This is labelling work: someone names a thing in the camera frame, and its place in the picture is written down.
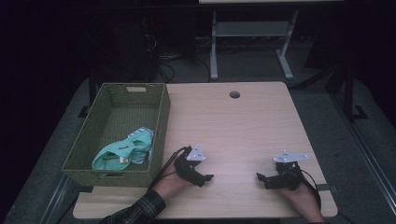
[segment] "sleeve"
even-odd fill
[[[152,189],[132,206],[102,219],[100,224],[149,224],[165,207],[163,198]]]

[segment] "hole in table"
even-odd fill
[[[241,96],[241,93],[239,93],[239,91],[230,91],[230,96],[233,99],[238,99]]]

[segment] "wooden table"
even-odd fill
[[[163,162],[199,143],[206,160],[196,167],[214,178],[167,201],[158,218],[296,217],[290,205],[256,176],[276,175],[273,157],[284,149],[307,154],[299,161],[325,184],[303,124],[282,82],[168,84],[171,99]],[[230,97],[238,91],[240,97]],[[146,189],[96,187],[81,192],[76,218],[103,218],[139,199]],[[325,217],[337,214],[328,190],[320,192]]]

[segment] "hand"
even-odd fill
[[[168,168],[163,172],[163,178],[154,186],[154,190],[165,200],[168,199],[182,189],[193,186],[189,181],[181,178],[176,173],[175,158]]]
[[[323,215],[320,213],[313,192],[305,184],[300,183],[295,190],[278,189],[277,192],[284,196],[307,222],[325,221]]]

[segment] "wicker basket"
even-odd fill
[[[148,187],[163,166],[170,109],[165,84],[104,83],[100,88],[62,171],[82,186]],[[92,169],[96,154],[134,130],[154,131],[151,155],[122,171]]]

